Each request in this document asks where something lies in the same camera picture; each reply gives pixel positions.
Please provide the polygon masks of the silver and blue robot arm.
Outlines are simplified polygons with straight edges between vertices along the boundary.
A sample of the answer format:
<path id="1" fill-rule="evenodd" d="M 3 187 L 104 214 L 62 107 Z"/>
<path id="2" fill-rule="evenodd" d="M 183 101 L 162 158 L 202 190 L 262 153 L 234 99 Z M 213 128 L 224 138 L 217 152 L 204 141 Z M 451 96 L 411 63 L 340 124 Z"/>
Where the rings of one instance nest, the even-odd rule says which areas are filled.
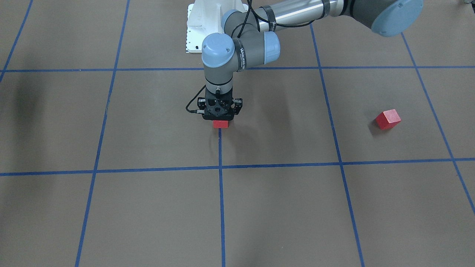
<path id="1" fill-rule="evenodd" d="M 419 17 L 422 0 L 285 0 L 248 11 L 229 10 L 221 17 L 222 33 L 202 42 L 204 97 L 195 96 L 204 120 L 231 121 L 242 106 L 233 98 L 233 74 L 276 61 L 281 53 L 276 34 L 282 29 L 311 25 L 326 17 L 348 16 L 373 33 L 392 37 L 404 32 Z"/>

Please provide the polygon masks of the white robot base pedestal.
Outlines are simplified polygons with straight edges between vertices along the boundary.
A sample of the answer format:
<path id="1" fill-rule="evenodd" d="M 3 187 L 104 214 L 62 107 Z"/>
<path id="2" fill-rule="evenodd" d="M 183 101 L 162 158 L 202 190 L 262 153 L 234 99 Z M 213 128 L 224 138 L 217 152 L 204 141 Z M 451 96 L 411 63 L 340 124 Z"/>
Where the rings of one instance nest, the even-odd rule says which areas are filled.
<path id="1" fill-rule="evenodd" d="M 186 52 L 201 53 L 202 42 L 212 33 L 223 33 L 221 17 L 229 11 L 246 12 L 242 0 L 195 0 L 188 5 Z"/>

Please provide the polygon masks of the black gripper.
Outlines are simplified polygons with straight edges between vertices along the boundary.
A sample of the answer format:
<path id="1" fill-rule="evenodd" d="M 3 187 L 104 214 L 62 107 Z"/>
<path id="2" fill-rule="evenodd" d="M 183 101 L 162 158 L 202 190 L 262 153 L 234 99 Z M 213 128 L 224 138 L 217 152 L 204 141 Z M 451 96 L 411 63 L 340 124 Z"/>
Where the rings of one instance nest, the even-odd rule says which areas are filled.
<path id="1" fill-rule="evenodd" d="M 202 98 L 202 118 L 209 121 L 231 121 L 234 119 L 233 97 Z"/>

